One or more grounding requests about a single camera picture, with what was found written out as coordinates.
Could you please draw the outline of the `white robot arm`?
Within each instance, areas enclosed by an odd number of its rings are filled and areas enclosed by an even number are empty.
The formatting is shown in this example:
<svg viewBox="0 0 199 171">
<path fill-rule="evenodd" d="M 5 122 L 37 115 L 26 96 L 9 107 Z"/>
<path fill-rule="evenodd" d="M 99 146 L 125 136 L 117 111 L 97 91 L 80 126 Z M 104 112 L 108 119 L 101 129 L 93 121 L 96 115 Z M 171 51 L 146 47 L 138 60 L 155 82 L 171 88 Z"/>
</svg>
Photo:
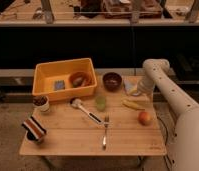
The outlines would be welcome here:
<svg viewBox="0 0 199 171">
<path fill-rule="evenodd" d="M 168 76 L 166 59 L 147 59 L 138 91 L 149 94 L 157 87 L 178 119 L 173 143 L 172 171 L 199 171 L 199 103 L 191 98 Z"/>
</svg>

